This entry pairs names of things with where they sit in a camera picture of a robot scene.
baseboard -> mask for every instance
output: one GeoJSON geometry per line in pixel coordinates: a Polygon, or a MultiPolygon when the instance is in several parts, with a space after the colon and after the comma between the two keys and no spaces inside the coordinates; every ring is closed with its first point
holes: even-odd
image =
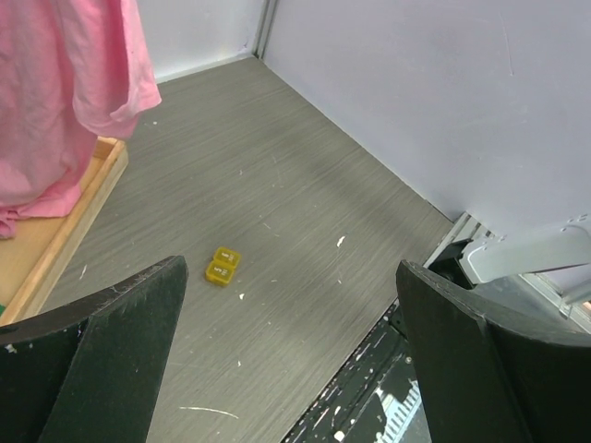
{"type": "Polygon", "coordinates": [[[235,55],[233,57],[224,58],[224,60],[219,60],[217,62],[206,63],[204,65],[199,65],[195,67],[191,67],[190,69],[183,69],[178,72],[173,72],[172,74],[166,74],[165,76],[160,76],[156,78],[156,82],[158,84],[166,83],[170,80],[176,80],[177,78],[190,76],[191,74],[197,74],[198,72],[207,71],[208,69],[213,69],[218,66],[228,65],[233,62],[239,62],[240,60],[246,60],[247,58],[251,58],[253,55],[251,53],[242,53],[235,55]]]}

wood grain floor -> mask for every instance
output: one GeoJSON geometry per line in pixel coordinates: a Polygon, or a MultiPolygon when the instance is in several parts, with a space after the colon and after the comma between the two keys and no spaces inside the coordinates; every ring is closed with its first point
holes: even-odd
{"type": "Polygon", "coordinates": [[[148,441],[276,442],[394,300],[399,260],[451,225],[255,59],[161,91],[45,310],[186,256],[148,441]],[[243,255],[225,289],[202,277],[219,245],[243,255]]]}

white scratch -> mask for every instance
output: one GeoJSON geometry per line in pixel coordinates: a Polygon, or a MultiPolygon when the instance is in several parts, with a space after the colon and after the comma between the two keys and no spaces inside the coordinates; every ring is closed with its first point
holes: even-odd
{"type": "Polygon", "coordinates": [[[381,341],[384,339],[384,337],[386,336],[386,333],[384,332],[383,334],[381,334],[381,337],[378,341],[376,341],[376,344],[373,345],[374,348],[377,348],[378,345],[381,343],[381,341]]]}
{"type": "Polygon", "coordinates": [[[357,356],[355,357],[355,361],[356,361],[356,362],[358,362],[358,361],[359,361],[359,359],[360,359],[361,357],[363,357],[363,354],[364,354],[364,353],[366,353],[366,351],[368,350],[368,347],[369,347],[369,344],[368,344],[368,345],[365,347],[365,349],[364,349],[363,351],[361,351],[360,353],[358,353],[358,354],[357,354],[357,356]]]}
{"type": "Polygon", "coordinates": [[[501,19],[502,33],[505,36],[505,44],[507,45],[507,55],[509,57],[509,72],[511,77],[513,77],[515,75],[515,71],[513,70],[513,58],[511,57],[511,45],[509,44],[509,34],[507,33],[505,17],[502,16],[501,12],[499,12],[499,18],[501,19]]]}
{"type": "Polygon", "coordinates": [[[223,415],[227,415],[229,417],[234,417],[236,420],[238,420],[237,415],[234,415],[233,413],[227,413],[226,411],[219,411],[217,409],[198,408],[195,406],[180,406],[178,409],[185,409],[185,410],[190,410],[190,411],[208,411],[210,413],[222,413],[223,415]]]}
{"type": "Polygon", "coordinates": [[[316,426],[318,426],[318,424],[322,421],[322,419],[324,418],[324,415],[326,415],[326,413],[329,411],[329,409],[331,409],[331,408],[326,408],[324,410],[324,412],[322,413],[322,415],[320,416],[320,418],[316,421],[316,423],[314,424],[314,426],[312,426],[312,430],[316,429],[316,426]]]}
{"type": "Polygon", "coordinates": [[[332,427],[334,427],[334,419],[336,418],[336,414],[339,413],[339,411],[341,411],[341,406],[337,406],[336,409],[334,410],[334,415],[332,416],[332,420],[331,420],[332,427]]]}
{"type": "Polygon", "coordinates": [[[281,173],[279,172],[279,168],[277,167],[277,159],[275,158],[275,156],[273,154],[271,154],[271,156],[273,157],[273,162],[275,163],[275,172],[277,173],[277,181],[279,182],[279,184],[281,184],[283,182],[282,178],[281,178],[281,173]]]}

paint speck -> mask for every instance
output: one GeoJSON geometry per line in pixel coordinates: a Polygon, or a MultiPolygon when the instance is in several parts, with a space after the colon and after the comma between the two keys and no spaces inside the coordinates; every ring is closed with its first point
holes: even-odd
{"type": "Polygon", "coordinates": [[[198,407],[194,407],[194,406],[179,406],[178,409],[185,409],[185,410],[189,410],[189,411],[208,411],[210,413],[221,413],[223,415],[228,415],[229,417],[234,417],[236,420],[238,420],[237,415],[234,415],[233,413],[227,413],[226,411],[219,411],[217,409],[198,408],[198,407]]]}

pink shirt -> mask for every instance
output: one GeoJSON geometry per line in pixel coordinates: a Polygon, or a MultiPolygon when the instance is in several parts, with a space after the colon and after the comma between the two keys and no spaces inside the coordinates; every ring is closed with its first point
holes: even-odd
{"type": "Polygon", "coordinates": [[[0,237],[67,215],[96,136],[160,101],[135,0],[0,0],[0,237]]]}

